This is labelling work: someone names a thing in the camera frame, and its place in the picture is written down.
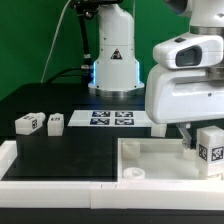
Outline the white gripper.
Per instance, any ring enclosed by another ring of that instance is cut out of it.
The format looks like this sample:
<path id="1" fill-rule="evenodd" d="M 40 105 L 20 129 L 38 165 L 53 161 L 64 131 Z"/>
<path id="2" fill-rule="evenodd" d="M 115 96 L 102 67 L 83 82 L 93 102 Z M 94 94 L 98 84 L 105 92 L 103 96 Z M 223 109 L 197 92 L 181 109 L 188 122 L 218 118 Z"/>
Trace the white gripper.
<path id="1" fill-rule="evenodd" d="M 156 65 L 147 80 L 145 111 L 155 124 L 177 123 L 182 145 L 190 149 L 191 124 L 185 122 L 224 118 L 224 80 L 208 79 L 205 69 Z"/>

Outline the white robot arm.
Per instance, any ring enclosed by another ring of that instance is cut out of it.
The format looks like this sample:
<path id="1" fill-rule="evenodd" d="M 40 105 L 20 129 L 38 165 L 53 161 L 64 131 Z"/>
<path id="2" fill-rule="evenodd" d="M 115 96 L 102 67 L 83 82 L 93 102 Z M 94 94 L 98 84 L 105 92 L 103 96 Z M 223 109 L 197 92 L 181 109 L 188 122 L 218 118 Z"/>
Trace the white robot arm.
<path id="1" fill-rule="evenodd" d="M 134 20 L 110 1 L 99 7 L 100 54 L 89 90 L 108 97 L 145 90 L 155 124 L 224 118 L 224 0 L 164 0 L 190 18 L 189 31 L 153 48 L 145 84 L 134 54 Z"/>

